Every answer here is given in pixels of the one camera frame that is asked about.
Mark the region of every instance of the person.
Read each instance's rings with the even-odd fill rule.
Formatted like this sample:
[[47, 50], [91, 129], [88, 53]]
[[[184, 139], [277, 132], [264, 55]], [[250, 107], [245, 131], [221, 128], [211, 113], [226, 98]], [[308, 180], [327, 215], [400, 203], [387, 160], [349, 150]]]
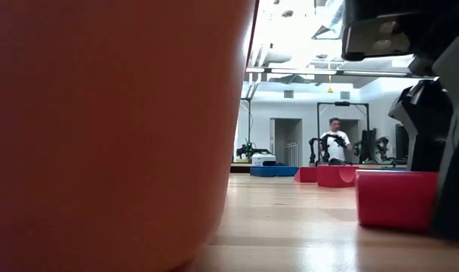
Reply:
[[[327, 134], [340, 136], [345, 141], [347, 149], [352, 150], [352, 144], [350, 144], [349, 137], [345, 132], [340, 130], [340, 119], [337, 117], [331, 118], [329, 123], [330, 131], [324, 132], [322, 135], [320, 135], [320, 138], [322, 139]], [[343, 151], [343, 148], [338, 145], [334, 138], [329, 137], [327, 139], [327, 145], [328, 154], [330, 155], [329, 159], [339, 159], [340, 161], [345, 162], [345, 152]], [[320, 151], [323, 151], [322, 144], [320, 144]]]

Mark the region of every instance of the ceiling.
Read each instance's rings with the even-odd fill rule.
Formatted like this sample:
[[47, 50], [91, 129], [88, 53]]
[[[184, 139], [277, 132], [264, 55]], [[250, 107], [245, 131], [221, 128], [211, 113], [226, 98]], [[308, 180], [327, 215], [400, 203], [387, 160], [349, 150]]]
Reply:
[[[409, 73], [411, 56], [348, 62], [341, 55], [341, 17], [344, 0], [260, 0], [249, 67]], [[320, 30], [327, 30], [316, 36]], [[246, 82], [267, 82], [266, 89], [285, 84], [352, 84], [362, 88], [376, 76], [245, 75]]]

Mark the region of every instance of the blue box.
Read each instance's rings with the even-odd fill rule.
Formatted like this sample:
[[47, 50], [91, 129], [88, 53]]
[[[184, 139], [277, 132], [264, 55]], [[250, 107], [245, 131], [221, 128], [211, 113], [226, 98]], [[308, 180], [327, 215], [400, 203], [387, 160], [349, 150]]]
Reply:
[[298, 167], [294, 166], [253, 166], [250, 175], [255, 177], [293, 177], [297, 174]]

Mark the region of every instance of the ceiling light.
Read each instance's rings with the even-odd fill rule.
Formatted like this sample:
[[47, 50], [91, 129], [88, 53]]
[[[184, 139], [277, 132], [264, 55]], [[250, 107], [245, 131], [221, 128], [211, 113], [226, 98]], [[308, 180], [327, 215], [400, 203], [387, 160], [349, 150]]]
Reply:
[[361, 76], [407, 76], [407, 73], [393, 72], [366, 72], [366, 71], [344, 71], [346, 75], [361, 75]]
[[306, 70], [306, 69], [272, 69], [272, 73], [300, 74], [300, 75], [335, 75], [337, 71], [331, 70]]
[[248, 67], [246, 68], [247, 73], [263, 73], [265, 72], [264, 68], [255, 68], [255, 67]]

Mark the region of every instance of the white t-shirt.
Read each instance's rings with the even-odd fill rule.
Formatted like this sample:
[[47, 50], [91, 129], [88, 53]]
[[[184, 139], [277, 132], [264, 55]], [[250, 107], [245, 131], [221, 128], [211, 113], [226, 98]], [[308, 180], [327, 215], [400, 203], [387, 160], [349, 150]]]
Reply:
[[[322, 139], [327, 134], [338, 135], [343, 138], [346, 145], [350, 144], [349, 137], [347, 137], [347, 134], [343, 131], [337, 131], [337, 132], [327, 131], [327, 132], [324, 132], [320, 136], [320, 138]], [[335, 142], [335, 138], [332, 138], [332, 137], [327, 138], [327, 145], [328, 145], [328, 154], [330, 154], [329, 159], [335, 158], [341, 161], [345, 161], [345, 153], [343, 152], [343, 147], [339, 146], [337, 142]]]

